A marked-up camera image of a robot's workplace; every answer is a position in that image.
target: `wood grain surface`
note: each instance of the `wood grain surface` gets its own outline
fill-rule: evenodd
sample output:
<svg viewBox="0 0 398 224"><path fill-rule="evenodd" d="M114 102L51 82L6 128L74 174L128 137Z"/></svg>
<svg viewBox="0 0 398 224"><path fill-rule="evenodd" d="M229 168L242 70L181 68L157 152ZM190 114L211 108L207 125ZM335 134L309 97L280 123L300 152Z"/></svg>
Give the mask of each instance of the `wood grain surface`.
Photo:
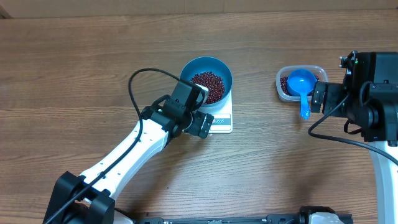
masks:
<svg viewBox="0 0 398 224"><path fill-rule="evenodd" d="M8 17L395 9L396 0L0 0Z"/></svg>
<svg viewBox="0 0 398 224"><path fill-rule="evenodd" d="M233 77L234 131L184 135L146 163L117 207L135 217L250 217L301 205L376 223L368 152L311 138L299 105L283 103L275 76L288 65L319 65L331 82L351 50L397 51L398 11L312 11L0 21L0 223L42 223L53 185L78 175L136 125L130 73L178 75L191 59L220 58ZM158 73L136 77L142 109L171 93ZM346 136L344 119L319 133Z"/></svg>

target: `kitchen scale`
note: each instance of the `kitchen scale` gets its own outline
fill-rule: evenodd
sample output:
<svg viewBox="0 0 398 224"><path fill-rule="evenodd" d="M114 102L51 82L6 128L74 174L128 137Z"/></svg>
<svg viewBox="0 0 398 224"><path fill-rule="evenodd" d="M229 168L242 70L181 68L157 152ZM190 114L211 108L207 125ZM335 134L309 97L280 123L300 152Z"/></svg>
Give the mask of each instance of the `kitchen scale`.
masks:
<svg viewBox="0 0 398 224"><path fill-rule="evenodd" d="M190 81L196 74L212 72L223 79L225 92L220 101L202 104L198 111L214 116L209 134L229 134L233 129L232 120L232 73L228 66L214 57L199 57L188 62L181 71L181 79Z"/></svg>

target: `white plastic part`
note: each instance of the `white plastic part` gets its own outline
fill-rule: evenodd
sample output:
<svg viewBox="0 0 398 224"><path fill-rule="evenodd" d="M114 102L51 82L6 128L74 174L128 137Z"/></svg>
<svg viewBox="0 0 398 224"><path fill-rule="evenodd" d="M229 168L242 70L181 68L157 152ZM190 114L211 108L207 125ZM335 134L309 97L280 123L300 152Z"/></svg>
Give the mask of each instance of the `white plastic part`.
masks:
<svg viewBox="0 0 398 224"><path fill-rule="evenodd" d="M317 212L311 214L308 224L344 224L336 214Z"/></svg>
<svg viewBox="0 0 398 224"><path fill-rule="evenodd" d="M390 147L386 141L370 142L398 159L398 147ZM389 159L370 152L376 176L377 211L379 224L398 224L398 167Z"/></svg>
<svg viewBox="0 0 398 224"><path fill-rule="evenodd" d="M203 103L205 103L207 98L209 97L209 89L207 87L203 86L203 85L199 85L199 84L196 84L196 85L199 86L200 88L202 88L202 90L205 91L205 99L203 99ZM197 103L200 103L201 97L203 97L203 96L201 96L201 94L200 94L198 96Z"/></svg>
<svg viewBox="0 0 398 224"><path fill-rule="evenodd" d="M134 224L134 222L122 213L114 211L113 224Z"/></svg>
<svg viewBox="0 0 398 224"><path fill-rule="evenodd" d="M138 135L139 126L138 122L129 136L113 149L113 151L92 168L81 173L81 175L86 177L84 179L85 183L88 184L94 180L100 172L104 171L121 154L126 152ZM169 133L163 131L161 125L148 119L143 121L143 126L141 141L137 142L130 153L105 175L105 179L99 180L93 186L100 192L104 189L110 191L110 197L114 200L118 198L124 186L126 186L142 165L154 154L160 152L167 143Z"/></svg>
<svg viewBox="0 0 398 224"><path fill-rule="evenodd" d="M276 89L278 91L278 95L280 100L284 102L300 102L300 97L299 96L289 96L285 94L282 90L282 87L280 85L280 78L281 77L288 77L294 70L297 69L307 69L308 71L312 72L314 75L317 75L319 77L319 81L321 82L329 82L328 75L319 66L316 65L293 65L293 66L287 66L279 70L278 74L276 75ZM308 101L311 101L311 96L307 96Z"/></svg>

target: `clear plastic container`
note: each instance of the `clear plastic container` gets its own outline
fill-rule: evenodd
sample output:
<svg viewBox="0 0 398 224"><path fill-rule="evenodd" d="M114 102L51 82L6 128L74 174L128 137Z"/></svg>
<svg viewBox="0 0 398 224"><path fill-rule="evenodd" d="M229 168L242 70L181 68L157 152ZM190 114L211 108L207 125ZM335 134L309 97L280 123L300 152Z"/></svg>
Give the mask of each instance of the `clear plastic container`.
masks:
<svg viewBox="0 0 398 224"><path fill-rule="evenodd" d="M284 102L300 102L300 97L299 96L289 96L286 95L282 87L280 85L280 78L281 77L288 77L294 70L297 69L307 69L308 71L312 72L314 75L317 75L319 77L319 81L321 82L329 82L328 76L326 75L326 72L324 69L322 69L319 66L316 65L293 65L293 66L287 66L279 70L278 74L276 75L276 89L278 91L278 95L280 100ZM311 101L311 96L307 96L308 101Z"/></svg>

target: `blue scoop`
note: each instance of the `blue scoop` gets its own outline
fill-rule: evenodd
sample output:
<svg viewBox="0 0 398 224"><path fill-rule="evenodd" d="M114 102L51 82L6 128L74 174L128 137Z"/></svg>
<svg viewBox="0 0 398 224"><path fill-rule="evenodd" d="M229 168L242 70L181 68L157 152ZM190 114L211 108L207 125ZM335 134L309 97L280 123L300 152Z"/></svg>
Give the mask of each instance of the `blue scoop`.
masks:
<svg viewBox="0 0 398 224"><path fill-rule="evenodd" d="M300 115L304 119L310 117L307 95L313 90L316 82L315 75L306 69L294 70L287 78L287 91L293 96L300 96Z"/></svg>

